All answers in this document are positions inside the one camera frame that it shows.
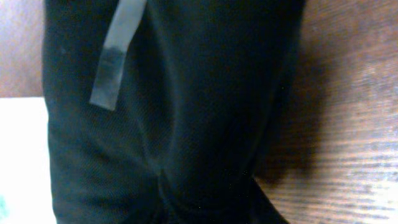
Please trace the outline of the black garment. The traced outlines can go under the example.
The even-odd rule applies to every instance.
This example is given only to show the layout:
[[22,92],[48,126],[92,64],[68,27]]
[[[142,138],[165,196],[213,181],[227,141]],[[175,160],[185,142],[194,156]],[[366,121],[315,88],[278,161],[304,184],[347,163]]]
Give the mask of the black garment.
[[57,223],[284,223],[254,179],[305,2],[44,2]]

